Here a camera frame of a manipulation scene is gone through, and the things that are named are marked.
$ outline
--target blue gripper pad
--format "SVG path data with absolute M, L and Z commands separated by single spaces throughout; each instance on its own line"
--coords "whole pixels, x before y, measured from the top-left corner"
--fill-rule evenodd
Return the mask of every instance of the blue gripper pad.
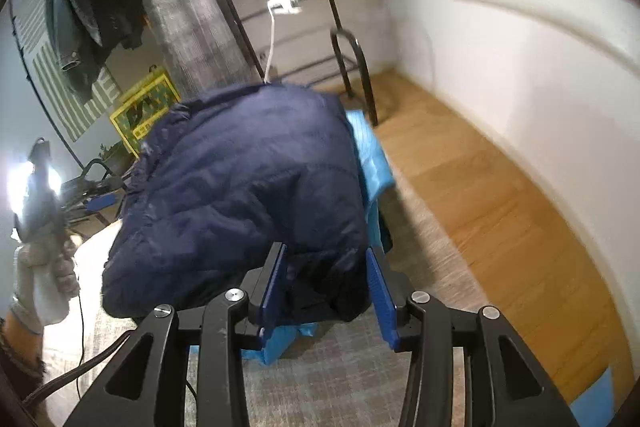
M 389 291 L 386 289 L 386 283 L 378 261 L 376 261 L 376 256 L 370 248 L 367 250 L 367 283 L 369 283 L 369 294 L 376 311 L 376 317 L 378 317 L 382 338 L 391 349 L 396 350 L 400 343 L 396 327 L 396 308 Z
M 102 196 L 96 196 L 95 198 L 87 201 L 84 204 L 84 207 L 89 212 L 99 212 L 103 208 L 107 208 L 112 204 L 116 204 L 115 192 L 110 192 L 109 194 L 104 194 Z
M 264 300 L 262 301 L 262 310 L 260 315 L 262 317 L 262 325 L 266 330 L 266 338 L 263 343 L 271 336 L 271 331 L 275 328 L 280 310 L 282 309 L 282 302 L 284 301 L 284 288 L 285 277 L 287 274 L 287 266 L 284 263 L 284 257 L 287 254 L 287 247 L 282 245 L 282 249 L 278 254 L 275 266 L 273 267 L 273 273 L 267 286 L 267 290 L 264 293 Z

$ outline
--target wooden floor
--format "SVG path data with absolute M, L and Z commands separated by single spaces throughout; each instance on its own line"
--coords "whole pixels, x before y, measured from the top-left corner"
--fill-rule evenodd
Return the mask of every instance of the wooden floor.
M 632 388 L 628 344 L 583 245 L 518 167 L 462 117 L 395 73 L 374 79 L 389 159 L 443 225 L 489 299 L 575 399 L 610 365 Z

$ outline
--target black cable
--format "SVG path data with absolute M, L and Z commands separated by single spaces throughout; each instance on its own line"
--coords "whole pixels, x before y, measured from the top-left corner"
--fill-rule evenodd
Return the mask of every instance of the black cable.
M 22 66 L 24 68 L 24 73 L 27 75 L 27 82 L 31 84 L 31 89 L 33 89 L 33 92 L 36 95 L 36 98 L 38 99 L 38 102 L 40 102 L 40 107 L 42 108 L 45 116 L 47 117 L 47 120 L 49 120 L 49 123 L 53 127 L 53 130 L 58 135 L 58 138 L 60 138 L 60 141 L 66 147 L 66 150 L 69 151 L 69 154 L 71 156 L 73 156 L 73 159 L 76 161 L 78 166 L 81 169 L 84 169 L 84 164 L 82 164 L 82 162 L 80 161 L 80 158 L 78 158 L 78 156 L 76 156 L 76 153 L 74 152 L 73 149 L 71 149 L 71 146 L 65 140 L 65 137 L 62 136 L 62 133 L 60 133 L 60 129 L 58 129 L 58 126 L 53 121 L 53 118 L 51 118 L 51 115 L 50 115 L 49 111 L 47 110 L 47 107 L 44 105 L 44 102 L 42 101 L 42 97 L 40 97 L 40 93 L 38 92 L 38 90 L 36 89 L 35 84 L 33 83 L 33 79 L 31 78 L 31 73 L 29 73 L 29 68 L 27 67 L 27 61 L 24 59 L 24 48 L 20 45 L 20 41 L 18 40 L 18 32 L 15 29 L 14 3 L 13 3 L 12 0 L 9 0 L 9 18 L 11 19 L 11 28 L 12 28 L 13 34 L 14 34 L 15 45 L 18 47 L 18 53 L 20 55 L 20 60 L 22 61 Z
M 185 380 L 185 381 L 187 383 L 187 389 L 189 391 L 191 391 L 191 394 L 193 395 L 193 399 L 197 402 L 198 401 L 198 395 L 194 391 L 193 386 L 190 384 L 189 380 Z
M 111 346 L 107 347 L 103 352 L 99 355 L 96 355 L 91 360 L 87 360 L 82 365 L 79 365 L 75 369 L 72 369 L 68 373 L 64 375 L 54 378 L 50 382 L 47 382 L 45 385 L 37 388 L 33 393 L 31 393 L 27 398 L 22 401 L 22 405 L 25 409 L 29 407 L 35 407 L 37 404 L 42 402 L 48 396 L 52 395 L 59 389 L 65 387 L 68 383 L 73 382 L 76 378 L 81 377 L 87 371 L 93 369 L 96 365 L 104 360 L 108 359 L 128 338 L 131 333 L 135 330 L 127 330 L 118 339 L 111 344 Z
M 80 292 L 78 292 L 78 304 L 80 306 L 80 322 L 82 323 L 82 351 L 80 353 L 80 362 L 78 362 L 78 367 L 80 367 L 82 365 L 82 362 L 84 362 L 84 314 L 82 313 L 82 300 L 80 299 Z M 78 400 L 80 400 L 82 398 L 80 396 L 80 375 L 78 375 L 78 378 L 76 378 L 76 391 L 78 392 Z

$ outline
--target glove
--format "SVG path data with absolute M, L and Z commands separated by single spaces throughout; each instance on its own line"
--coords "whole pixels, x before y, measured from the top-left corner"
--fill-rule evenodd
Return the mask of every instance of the glove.
M 45 317 L 38 317 L 34 304 L 35 285 L 38 279 L 33 276 L 34 267 L 49 266 L 55 280 L 55 288 L 38 288 L 46 292 L 57 292 L 66 301 L 77 297 L 80 292 L 78 278 L 74 272 L 73 256 L 82 240 L 72 236 L 66 241 L 63 251 L 56 250 L 57 241 L 52 233 L 43 233 L 31 243 L 21 245 L 15 251 L 14 283 L 15 292 L 12 298 L 11 311 L 21 324 L 34 335 L 41 335 L 44 326 L 50 322 Z

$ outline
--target white cable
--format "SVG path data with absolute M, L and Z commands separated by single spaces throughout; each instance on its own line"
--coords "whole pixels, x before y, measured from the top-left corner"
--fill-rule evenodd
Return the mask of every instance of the white cable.
M 273 61 L 273 49 L 275 46 L 275 38 L 276 38 L 276 19 L 273 15 L 273 8 L 271 7 L 271 1 L 273 0 L 270 0 L 267 3 L 267 10 L 269 10 L 269 15 L 271 16 L 271 44 L 269 46 L 269 58 L 267 58 L 267 67 L 264 68 L 264 79 L 262 80 L 263 83 L 265 84 L 270 83 L 269 70 L 271 69 L 271 62 Z
M 269 58 L 267 58 L 267 67 L 264 68 L 264 80 L 265 84 L 269 84 L 269 70 L 271 69 L 271 61 L 273 60 L 273 46 L 276 39 L 276 18 L 273 16 L 273 10 L 271 6 L 267 4 L 267 10 L 269 10 L 269 15 L 271 15 L 271 45 L 269 47 Z

